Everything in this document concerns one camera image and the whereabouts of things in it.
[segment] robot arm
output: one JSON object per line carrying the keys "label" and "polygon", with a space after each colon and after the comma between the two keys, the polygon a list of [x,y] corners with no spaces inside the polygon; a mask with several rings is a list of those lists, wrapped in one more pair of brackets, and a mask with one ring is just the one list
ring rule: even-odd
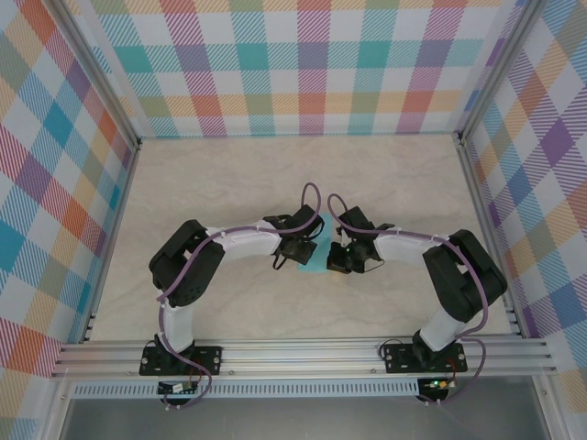
{"label": "robot arm", "polygon": [[[308,228],[295,234],[280,235],[278,232],[303,225],[314,212],[310,206],[304,205],[294,215],[265,217],[253,225],[256,230],[220,235],[205,245],[177,289],[165,300],[163,330],[171,348],[182,352],[193,344],[193,304],[204,294],[220,265],[235,259],[264,255],[275,256],[275,263],[281,257],[282,264],[287,259],[306,264],[316,248],[310,235],[317,229],[321,231],[320,227],[324,225],[322,218],[318,216]],[[149,264],[155,286],[163,291],[168,289],[187,262],[185,254],[194,252],[204,239],[221,231],[213,227],[205,228],[196,220],[185,222]]]}
{"label": "robot arm", "polygon": [[[414,335],[413,352],[426,368],[439,359],[469,321],[482,309],[480,293],[468,271],[461,271],[462,261],[445,245],[435,241],[401,236],[394,225],[375,227],[359,207],[340,216],[343,223],[358,229],[372,230],[373,234],[356,233],[344,226],[337,231],[343,243],[332,243],[327,267],[343,273],[364,273],[373,261],[399,260],[414,266],[426,267],[437,292],[440,307],[432,319]],[[378,235],[377,231],[389,231]],[[507,289],[504,275],[497,269],[473,233],[460,230],[443,237],[458,247],[479,276],[487,302],[492,304]]]}

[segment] beige marble table surface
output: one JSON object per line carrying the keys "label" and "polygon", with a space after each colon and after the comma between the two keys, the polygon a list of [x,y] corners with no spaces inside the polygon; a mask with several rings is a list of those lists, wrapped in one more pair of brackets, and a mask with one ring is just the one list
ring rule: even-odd
{"label": "beige marble table surface", "polygon": [[[293,214],[305,182],[341,194],[375,225],[481,239],[448,135],[230,137],[147,140],[104,292],[93,340],[151,338],[158,330],[150,258],[185,220],[241,226]],[[315,202],[310,195],[308,202]],[[388,263],[369,274],[301,272],[245,258],[219,268],[195,304],[196,338],[409,336],[438,307],[425,269]],[[502,301],[485,334],[509,333]]]}

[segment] purple cable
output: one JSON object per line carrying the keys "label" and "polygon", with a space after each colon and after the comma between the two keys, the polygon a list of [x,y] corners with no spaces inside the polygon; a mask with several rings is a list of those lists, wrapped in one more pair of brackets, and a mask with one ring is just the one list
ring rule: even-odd
{"label": "purple cable", "polygon": [[232,227],[232,228],[227,229],[225,231],[216,232],[215,234],[204,239],[202,241],[202,243],[200,243],[197,246],[197,248],[194,250],[194,252],[190,256],[190,258],[183,265],[183,269],[180,271],[179,275],[177,276],[175,281],[172,283],[172,285],[162,295],[157,297],[157,301],[159,301],[161,303],[161,307],[159,309],[159,329],[161,330],[161,342],[165,345],[165,348],[167,349],[167,351],[169,351],[172,355],[174,355],[176,358],[181,360],[183,363],[185,363],[191,367],[194,367],[195,369],[202,371],[208,378],[208,383],[206,384],[204,391],[202,391],[202,393],[200,393],[200,395],[198,395],[197,397],[194,397],[193,399],[191,399],[189,402],[187,402],[186,404],[184,404],[182,406],[174,407],[174,406],[170,405],[167,402],[167,395],[163,396],[164,403],[166,405],[168,405],[167,408],[181,410],[184,408],[189,408],[190,406],[195,405],[196,403],[201,401],[204,398],[204,396],[212,388],[212,375],[210,374],[210,371],[208,371],[204,366],[202,366],[196,362],[193,362],[192,360],[190,360],[186,357],[183,357],[182,355],[180,355],[177,351],[175,351],[172,348],[171,344],[169,343],[169,340],[167,339],[167,336],[165,335],[165,327],[163,325],[163,313],[164,313],[165,299],[175,291],[175,289],[177,288],[177,286],[181,282],[183,276],[190,269],[190,267],[194,263],[195,258],[200,253],[200,251],[204,248],[204,246],[207,245],[208,243],[210,243],[215,238],[221,237],[222,235],[233,234],[235,232],[240,232],[240,231],[268,232],[270,234],[276,234],[276,235],[293,234],[293,233],[302,231],[302,230],[306,229],[308,226],[310,226],[312,224],[312,222],[314,222],[314,220],[316,220],[316,218],[318,217],[318,213],[320,212],[320,208],[322,207],[322,196],[320,194],[320,190],[318,189],[318,187],[316,186],[315,183],[312,183],[310,181],[306,185],[304,185],[304,189],[302,190],[302,206],[304,206],[304,204],[305,204],[305,192],[307,191],[308,187],[310,187],[310,186],[312,188],[314,188],[314,190],[316,191],[316,198],[317,198],[316,209],[315,209],[312,217],[310,217],[310,219],[307,222],[305,222],[303,225],[298,226],[298,227],[294,227],[291,229],[280,229],[280,230],[269,229],[269,228],[264,228],[264,227],[256,227],[256,226],[238,226],[238,227]]}
{"label": "purple cable", "polygon": [[347,225],[342,220],[340,220],[340,218],[335,214],[334,209],[332,209],[332,204],[330,201],[332,200],[333,197],[336,197],[342,203],[343,207],[345,208],[345,211],[348,211],[347,204],[342,199],[342,197],[340,197],[336,193],[332,193],[328,196],[328,199],[327,199],[328,211],[330,211],[330,214],[337,222],[339,222],[345,229],[348,229],[349,231],[355,232],[357,234],[376,234],[378,236],[405,236],[405,237],[418,238],[422,241],[433,240],[433,241],[436,241],[442,245],[445,245],[447,248],[452,250],[457,255],[457,257],[459,257],[459,259],[462,261],[462,263],[465,265],[465,267],[469,271],[469,274],[471,275],[473,282],[475,283],[475,286],[477,287],[477,290],[479,291],[479,296],[481,297],[481,303],[482,303],[482,307],[483,307],[483,317],[482,317],[479,325],[476,325],[475,327],[470,328],[469,330],[465,330],[464,332],[459,333],[457,335],[457,339],[460,337],[470,335],[471,333],[478,332],[479,330],[481,330],[482,328],[485,327],[485,325],[487,324],[487,319],[489,317],[489,303],[487,303],[487,296],[485,294],[485,289],[483,288],[483,285],[481,283],[481,280],[479,279],[479,276],[477,275],[477,272],[475,272],[475,269],[470,264],[470,262],[465,258],[465,256],[462,255],[462,252],[460,252],[460,249],[458,247],[456,247],[455,245],[450,243],[448,240],[445,240],[444,238],[442,238],[440,236],[429,236],[427,234],[420,234],[417,232],[409,232],[409,231],[401,231],[401,230],[397,230],[397,229],[391,230],[391,231],[390,230],[358,229],[357,227]]}
{"label": "purple cable", "polygon": [[[457,339],[463,338],[464,336],[470,335],[471,333],[474,333],[474,332],[478,332],[479,330],[481,330],[482,328],[485,327],[485,324],[487,324],[487,319],[489,317],[489,303],[487,303],[487,296],[485,294],[485,289],[483,288],[483,285],[481,283],[481,280],[479,279],[479,276],[477,275],[477,272],[475,272],[475,269],[473,268],[471,263],[465,258],[465,256],[462,254],[462,252],[460,252],[460,249],[458,247],[456,247],[455,245],[450,243],[448,240],[445,240],[444,238],[442,238],[440,236],[429,236],[427,234],[419,234],[417,232],[398,231],[398,230],[393,230],[393,231],[387,230],[386,231],[386,230],[358,229],[357,227],[347,225],[342,220],[340,220],[340,218],[334,212],[334,209],[332,209],[331,200],[333,197],[337,198],[342,203],[342,206],[345,208],[345,211],[349,210],[347,207],[347,204],[345,203],[343,198],[340,197],[336,193],[332,193],[327,198],[328,211],[330,211],[332,218],[334,218],[337,222],[340,223],[341,226],[343,226],[345,229],[348,229],[349,231],[355,232],[357,234],[376,234],[378,236],[413,237],[413,238],[418,238],[422,241],[434,240],[438,243],[445,245],[447,248],[452,250],[457,255],[457,257],[459,257],[460,261],[462,261],[462,263],[465,265],[465,267],[469,271],[469,274],[471,275],[473,282],[475,283],[475,286],[477,287],[477,290],[479,291],[479,296],[481,297],[481,303],[483,306],[483,317],[482,317],[479,325],[477,325],[469,330],[465,330],[464,332],[459,333],[456,336],[456,338]],[[467,386],[465,388],[463,388],[457,394],[454,394],[454,395],[448,397],[447,399],[445,399],[444,402],[454,401],[458,396],[462,395],[465,392],[465,390],[469,389],[471,387],[471,384],[474,383],[475,380],[477,380],[477,378],[479,378],[479,375],[481,374],[483,366],[485,365],[485,358],[487,356],[487,348],[486,348],[485,344],[481,341],[481,339],[470,337],[467,339],[463,339],[463,341],[477,342],[479,345],[481,345],[481,348],[482,348],[481,362],[479,364],[479,367],[477,368],[477,371],[475,371],[475,374],[473,375],[473,377],[471,378],[471,381],[467,384]],[[426,401],[433,402],[432,399],[429,399],[426,396],[421,396],[421,397]]]}

